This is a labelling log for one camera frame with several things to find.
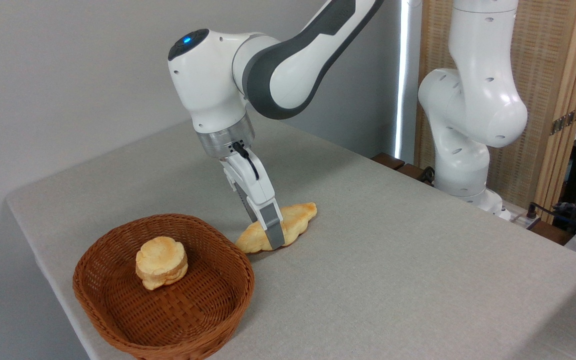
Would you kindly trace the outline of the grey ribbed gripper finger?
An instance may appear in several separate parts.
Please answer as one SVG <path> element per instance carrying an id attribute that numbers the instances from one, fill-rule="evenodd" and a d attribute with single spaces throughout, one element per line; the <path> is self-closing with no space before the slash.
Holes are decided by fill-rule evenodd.
<path id="1" fill-rule="evenodd" d="M 285 237 L 282 230 L 281 221 L 283 217 L 281 210 L 275 198 L 268 200 L 265 203 L 254 203 L 254 201 L 247 196 L 247 207 L 250 209 L 252 221 L 258 221 L 262 226 L 267 239 L 269 240 L 270 248 L 276 250 L 285 244 Z"/>
<path id="2" fill-rule="evenodd" d="M 257 217 L 256 213 L 254 212 L 253 207 L 251 207 L 251 205 L 249 204 L 248 196 L 247 196 L 246 192 L 237 182 L 235 183 L 235 191 L 237 192 L 238 196 L 240 197 L 240 200 L 243 203 L 244 208 L 246 209 L 246 212 L 250 218 L 250 221 L 252 223 L 255 223 L 256 221 L 258 221 L 258 217 Z"/>

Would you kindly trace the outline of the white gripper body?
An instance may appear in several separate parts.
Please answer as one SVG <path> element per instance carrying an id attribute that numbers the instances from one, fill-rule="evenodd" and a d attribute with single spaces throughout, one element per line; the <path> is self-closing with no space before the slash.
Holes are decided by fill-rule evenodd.
<path id="1" fill-rule="evenodd" d="M 220 148 L 219 159 L 233 191 L 235 183 L 256 204 L 261 205 L 275 198 L 275 191 L 261 160 L 251 149 Z"/>

